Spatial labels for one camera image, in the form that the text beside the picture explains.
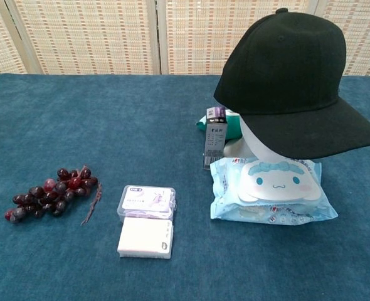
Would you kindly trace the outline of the black baseball cap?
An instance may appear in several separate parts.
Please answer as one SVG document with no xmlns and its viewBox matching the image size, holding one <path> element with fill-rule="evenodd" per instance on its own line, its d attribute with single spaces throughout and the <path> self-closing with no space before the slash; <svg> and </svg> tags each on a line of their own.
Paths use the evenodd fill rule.
<svg viewBox="0 0 370 301">
<path fill-rule="evenodd" d="M 214 98 L 277 154 L 333 156 L 370 146 L 370 121 L 339 95 L 345 65 L 336 24 L 280 8 L 242 36 Z"/>
</svg>

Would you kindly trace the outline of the white foam mannequin head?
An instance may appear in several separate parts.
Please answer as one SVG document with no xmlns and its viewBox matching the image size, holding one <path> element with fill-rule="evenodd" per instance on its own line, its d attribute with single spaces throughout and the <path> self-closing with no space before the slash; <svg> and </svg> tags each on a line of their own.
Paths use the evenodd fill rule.
<svg viewBox="0 0 370 301">
<path fill-rule="evenodd" d="M 242 118 L 240 118 L 240 129 L 242 137 L 226 143 L 223 150 L 225 157 L 249 158 L 255 156 L 257 159 L 269 163 L 278 163 L 288 159 L 264 145 Z"/>
</svg>

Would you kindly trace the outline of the pink white tissue pack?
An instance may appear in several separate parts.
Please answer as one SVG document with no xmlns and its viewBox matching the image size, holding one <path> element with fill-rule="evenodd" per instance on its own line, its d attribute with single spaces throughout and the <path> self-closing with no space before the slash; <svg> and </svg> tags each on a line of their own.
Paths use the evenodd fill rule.
<svg viewBox="0 0 370 301">
<path fill-rule="evenodd" d="M 124 219 L 117 246 L 120 257 L 170 259 L 174 226 L 169 219 Z"/>
</svg>

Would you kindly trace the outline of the blue velvet tablecloth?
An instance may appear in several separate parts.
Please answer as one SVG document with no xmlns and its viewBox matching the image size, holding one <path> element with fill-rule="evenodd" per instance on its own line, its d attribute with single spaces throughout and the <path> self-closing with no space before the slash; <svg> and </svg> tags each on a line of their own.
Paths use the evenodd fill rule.
<svg viewBox="0 0 370 301">
<path fill-rule="evenodd" d="M 336 219 L 210 219 L 196 122 L 216 76 L 0 74 L 0 301 L 370 301 L 370 147 L 322 159 Z M 5 220 L 13 196 L 88 166 L 102 197 Z M 128 184 L 176 190 L 172 257 L 121 258 Z"/>
</svg>

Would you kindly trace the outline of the blue cartoon wet wipes pack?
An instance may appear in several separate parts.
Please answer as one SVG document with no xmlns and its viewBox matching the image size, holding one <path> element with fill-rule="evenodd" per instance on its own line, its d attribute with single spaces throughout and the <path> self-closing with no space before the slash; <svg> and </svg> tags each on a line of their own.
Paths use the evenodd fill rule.
<svg viewBox="0 0 370 301">
<path fill-rule="evenodd" d="M 338 217 L 321 187 L 319 163 L 225 157 L 210 172 L 211 219 L 297 226 Z"/>
</svg>

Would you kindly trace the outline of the green wipes pack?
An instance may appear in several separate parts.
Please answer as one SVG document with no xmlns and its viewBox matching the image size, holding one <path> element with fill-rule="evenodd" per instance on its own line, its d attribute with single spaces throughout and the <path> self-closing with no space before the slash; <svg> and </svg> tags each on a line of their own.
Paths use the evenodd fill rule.
<svg viewBox="0 0 370 301">
<path fill-rule="evenodd" d="M 226 140 L 239 139 L 242 137 L 240 127 L 240 115 L 229 109 L 226 109 L 227 131 Z M 206 130 L 206 116 L 203 116 L 196 122 L 196 127 L 199 130 Z"/>
</svg>

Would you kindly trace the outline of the dark purple grape bunch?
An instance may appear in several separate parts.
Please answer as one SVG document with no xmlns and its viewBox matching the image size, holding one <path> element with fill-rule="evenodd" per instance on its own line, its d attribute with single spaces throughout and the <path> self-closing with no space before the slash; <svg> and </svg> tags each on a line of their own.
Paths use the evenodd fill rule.
<svg viewBox="0 0 370 301">
<path fill-rule="evenodd" d="M 15 208 L 8 209 L 4 218 L 10 223 L 19 223 L 28 216 L 42 218 L 45 213 L 61 216 L 76 198 L 88 197 L 95 191 L 90 209 L 81 222 L 89 222 L 96 204 L 102 197 L 102 183 L 95 177 L 88 166 L 71 171 L 60 168 L 57 178 L 48 178 L 41 186 L 33 186 L 24 194 L 13 196 Z"/>
</svg>

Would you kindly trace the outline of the clear floss pick box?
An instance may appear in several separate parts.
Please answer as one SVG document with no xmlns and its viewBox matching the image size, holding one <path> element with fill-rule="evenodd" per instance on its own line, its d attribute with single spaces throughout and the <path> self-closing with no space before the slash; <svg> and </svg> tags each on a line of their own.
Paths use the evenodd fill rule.
<svg viewBox="0 0 370 301">
<path fill-rule="evenodd" d="M 121 222 L 126 217 L 173 220 L 176 210 L 176 190 L 172 187 L 126 185 L 117 214 Z"/>
</svg>

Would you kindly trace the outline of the grey purple small carton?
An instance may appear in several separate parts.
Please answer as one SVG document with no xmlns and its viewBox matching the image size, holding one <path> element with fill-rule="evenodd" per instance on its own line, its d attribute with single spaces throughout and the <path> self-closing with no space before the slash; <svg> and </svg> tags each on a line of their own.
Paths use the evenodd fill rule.
<svg viewBox="0 0 370 301">
<path fill-rule="evenodd" d="M 226 140 L 227 121 L 224 107 L 211 107 L 206 110 L 206 134 L 203 153 L 203 169 L 223 157 Z"/>
</svg>

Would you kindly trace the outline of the woven bamboo folding screen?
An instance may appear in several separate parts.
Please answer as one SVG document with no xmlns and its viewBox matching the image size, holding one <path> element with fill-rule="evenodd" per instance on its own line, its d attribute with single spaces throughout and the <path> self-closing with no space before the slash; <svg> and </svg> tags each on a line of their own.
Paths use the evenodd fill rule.
<svg viewBox="0 0 370 301">
<path fill-rule="evenodd" d="M 344 73 L 370 76 L 370 0 L 0 0 L 0 73 L 219 75 L 280 8 L 338 25 Z"/>
</svg>

